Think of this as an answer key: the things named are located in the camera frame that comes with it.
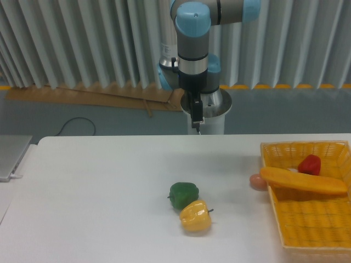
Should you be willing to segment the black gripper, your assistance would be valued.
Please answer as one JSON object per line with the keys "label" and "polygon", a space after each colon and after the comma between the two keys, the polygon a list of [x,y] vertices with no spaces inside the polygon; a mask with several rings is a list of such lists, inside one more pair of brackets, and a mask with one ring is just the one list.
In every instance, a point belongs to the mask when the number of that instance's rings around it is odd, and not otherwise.
{"label": "black gripper", "polygon": [[207,73],[207,70],[196,75],[178,72],[179,87],[187,91],[186,105],[192,122],[191,126],[195,129],[199,129],[200,123],[203,122],[203,102],[200,92],[206,88]]}

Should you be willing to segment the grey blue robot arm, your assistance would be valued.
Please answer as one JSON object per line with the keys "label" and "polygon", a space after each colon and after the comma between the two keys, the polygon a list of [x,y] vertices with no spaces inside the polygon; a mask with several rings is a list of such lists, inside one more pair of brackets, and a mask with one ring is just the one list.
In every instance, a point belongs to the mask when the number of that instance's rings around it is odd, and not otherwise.
{"label": "grey blue robot arm", "polygon": [[189,134],[223,134],[232,99],[220,88],[220,58],[210,53],[210,28],[251,22],[260,1],[171,1],[161,11],[162,55],[157,67],[164,90],[181,89]]}

